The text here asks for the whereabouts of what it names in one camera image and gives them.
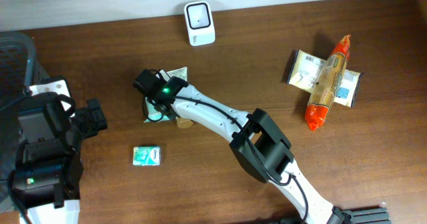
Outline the teal pocket tissue pack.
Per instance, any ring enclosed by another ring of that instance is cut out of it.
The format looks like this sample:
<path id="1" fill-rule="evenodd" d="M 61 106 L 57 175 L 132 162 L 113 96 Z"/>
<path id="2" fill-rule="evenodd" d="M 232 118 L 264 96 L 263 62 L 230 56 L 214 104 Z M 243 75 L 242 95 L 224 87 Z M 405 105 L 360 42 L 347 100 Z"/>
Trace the teal pocket tissue pack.
<path id="1" fill-rule="evenodd" d="M 161 149 L 158 146 L 133 148 L 133 165 L 159 166 L 161 164 Z"/>

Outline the teal wet wipes pack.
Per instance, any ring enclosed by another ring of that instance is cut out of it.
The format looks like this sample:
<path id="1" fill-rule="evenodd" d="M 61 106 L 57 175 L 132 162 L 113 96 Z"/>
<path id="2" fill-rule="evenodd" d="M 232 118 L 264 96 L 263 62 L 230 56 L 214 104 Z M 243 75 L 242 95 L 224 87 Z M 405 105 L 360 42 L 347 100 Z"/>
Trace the teal wet wipes pack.
<path id="1" fill-rule="evenodd" d="M 146 116 L 145 123 L 157 123 L 161 121 L 169 121 L 170 118 L 161 112 L 157 111 L 155 107 L 148 101 L 147 98 L 143 101 L 143 113 Z"/>

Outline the white floral cream tube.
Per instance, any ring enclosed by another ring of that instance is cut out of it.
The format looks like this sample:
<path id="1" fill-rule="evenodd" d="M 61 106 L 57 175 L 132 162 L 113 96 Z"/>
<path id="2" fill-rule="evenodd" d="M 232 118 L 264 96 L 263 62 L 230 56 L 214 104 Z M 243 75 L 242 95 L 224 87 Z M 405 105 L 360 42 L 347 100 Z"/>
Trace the white floral cream tube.
<path id="1" fill-rule="evenodd" d="M 182 68 L 171 70 L 171 71 L 165 71 L 162 69 L 160 73 L 161 73 L 161 76 L 166 81 L 168 81 L 171 77 L 179 77 L 184 81 L 187 81 L 187 67 L 182 67 Z M 177 125 L 177 127 L 180 129 L 187 129 L 193 125 L 193 121 L 183 117 L 179 117 L 177 115 L 169 115 L 169 116 L 164 115 L 161 120 L 173 121 Z"/>

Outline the grey plastic mesh basket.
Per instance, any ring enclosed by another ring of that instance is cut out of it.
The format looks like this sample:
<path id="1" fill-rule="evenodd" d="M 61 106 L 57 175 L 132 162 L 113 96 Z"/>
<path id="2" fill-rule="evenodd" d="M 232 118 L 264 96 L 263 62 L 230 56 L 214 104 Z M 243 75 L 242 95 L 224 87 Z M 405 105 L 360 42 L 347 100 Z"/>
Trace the grey plastic mesh basket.
<path id="1" fill-rule="evenodd" d="M 17 112 L 29 87 L 48 75 L 37 61 L 33 39 L 19 32 L 1 33 L 1 212 L 13 211 L 7 179 L 15 169 L 16 152 L 23 140 Z"/>

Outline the white blue noodle bag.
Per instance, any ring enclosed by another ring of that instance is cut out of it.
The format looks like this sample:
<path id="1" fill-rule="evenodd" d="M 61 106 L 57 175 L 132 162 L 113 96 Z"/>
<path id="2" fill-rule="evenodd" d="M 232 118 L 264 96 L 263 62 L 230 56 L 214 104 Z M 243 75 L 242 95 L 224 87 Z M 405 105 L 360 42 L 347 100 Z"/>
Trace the white blue noodle bag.
<path id="1" fill-rule="evenodd" d="M 310 55 L 302 50 L 296 51 L 286 83 L 311 93 L 325 63 L 326 61 L 319 57 Z M 362 76 L 362 73 L 345 70 L 334 102 L 347 107 L 354 107 Z"/>

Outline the orange spaghetti packet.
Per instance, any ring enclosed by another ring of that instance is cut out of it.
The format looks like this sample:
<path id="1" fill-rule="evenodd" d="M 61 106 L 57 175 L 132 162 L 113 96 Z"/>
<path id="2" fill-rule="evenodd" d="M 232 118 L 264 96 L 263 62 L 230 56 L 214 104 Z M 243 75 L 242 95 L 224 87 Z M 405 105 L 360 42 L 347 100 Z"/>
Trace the orange spaghetti packet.
<path id="1" fill-rule="evenodd" d="M 305 120 L 311 131 L 321 127 L 341 85 L 350 54 L 351 35 L 345 35 L 335 46 L 321 68 L 305 112 Z"/>

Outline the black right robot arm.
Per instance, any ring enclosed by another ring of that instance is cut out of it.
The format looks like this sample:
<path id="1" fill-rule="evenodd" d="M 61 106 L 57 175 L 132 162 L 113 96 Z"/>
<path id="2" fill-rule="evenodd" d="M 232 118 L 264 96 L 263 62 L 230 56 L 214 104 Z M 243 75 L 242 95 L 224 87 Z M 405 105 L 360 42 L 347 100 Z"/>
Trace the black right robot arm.
<path id="1" fill-rule="evenodd" d="M 222 136 L 241 167 L 258 181 L 277 187 L 297 209 L 302 223 L 344 223 L 344 213 L 304 177 L 290 141 L 265 111 L 238 111 L 183 79 L 166 79 L 149 69 L 136 77 L 133 86 L 162 114 L 195 121 Z"/>

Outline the black aluminium arm base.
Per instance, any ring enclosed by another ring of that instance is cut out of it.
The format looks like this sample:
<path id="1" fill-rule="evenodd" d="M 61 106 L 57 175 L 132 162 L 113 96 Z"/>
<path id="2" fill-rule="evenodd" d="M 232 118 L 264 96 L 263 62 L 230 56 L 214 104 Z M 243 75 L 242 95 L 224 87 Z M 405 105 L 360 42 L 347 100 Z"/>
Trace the black aluminium arm base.
<path id="1" fill-rule="evenodd" d="M 334 208 L 326 224 L 391 224 L 388 209 L 339 210 Z"/>

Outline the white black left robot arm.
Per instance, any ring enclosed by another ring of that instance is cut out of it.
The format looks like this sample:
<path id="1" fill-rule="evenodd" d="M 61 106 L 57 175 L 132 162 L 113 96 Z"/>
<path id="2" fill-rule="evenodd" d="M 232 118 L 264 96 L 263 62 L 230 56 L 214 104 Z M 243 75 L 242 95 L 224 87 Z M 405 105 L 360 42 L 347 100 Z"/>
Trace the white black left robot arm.
<path id="1" fill-rule="evenodd" d="M 98 99 L 76 108 L 55 92 L 1 114 L 1 212 L 20 223 L 78 223 L 81 144 L 107 128 Z"/>

